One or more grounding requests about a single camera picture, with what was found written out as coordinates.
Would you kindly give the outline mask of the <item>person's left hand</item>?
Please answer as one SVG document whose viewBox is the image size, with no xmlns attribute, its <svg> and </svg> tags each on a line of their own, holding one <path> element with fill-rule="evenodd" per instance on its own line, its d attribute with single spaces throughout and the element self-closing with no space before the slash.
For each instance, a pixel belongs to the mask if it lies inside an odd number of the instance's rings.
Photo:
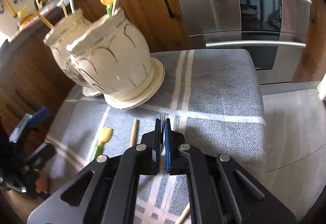
<svg viewBox="0 0 326 224">
<path fill-rule="evenodd" d="M 39 177 L 35 181 L 35 190 L 37 193 L 49 193 L 49 178 L 43 170 L 39 172 Z"/>
</svg>

